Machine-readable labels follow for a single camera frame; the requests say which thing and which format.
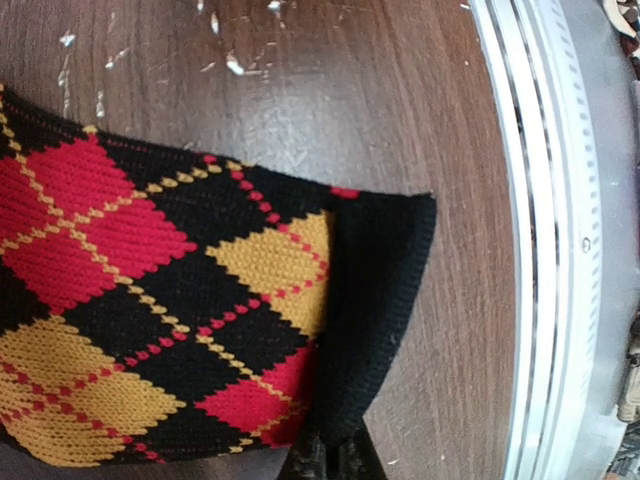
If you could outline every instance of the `wooden surface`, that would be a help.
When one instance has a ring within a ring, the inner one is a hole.
[[[62,114],[68,70],[68,115],[82,123],[343,186],[433,190],[439,224],[415,317],[367,420],[392,480],[498,479],[513,246],[471,14],[456,1],[289,0],[278,19],[268,3],[205,0],[199,13],[196,0],[4,0],[0,78]],[[70,472],[0,447],[0,478],[263,480],[284,453]]]

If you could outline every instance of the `white plastic edge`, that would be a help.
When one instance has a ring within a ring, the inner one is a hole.
[[[593,128],[555,0],[476,0],[472,11],[503,133],[517,264],[504,478],[558,480],[567,474],[586,405],[599,321],[602,222]]]

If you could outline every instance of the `white machine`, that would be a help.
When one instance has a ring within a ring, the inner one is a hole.
[[[598,0],[474,0],[502,128],[517,279],[505,480],[600,480],[637,307],[635,112]]]

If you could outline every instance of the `knitted fabric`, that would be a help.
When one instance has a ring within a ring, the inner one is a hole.
[[[164,463],[290,445],[312,402],[329,443],[350,433],[406,328],[429,195],[82,128],[1,84],[0,126],[5,442],[57,466]]]

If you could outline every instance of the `argyle pattern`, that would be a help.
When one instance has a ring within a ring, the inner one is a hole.
[[[359,193],[81,128],[0,85],[0,429],[57,466],[291,444]]]

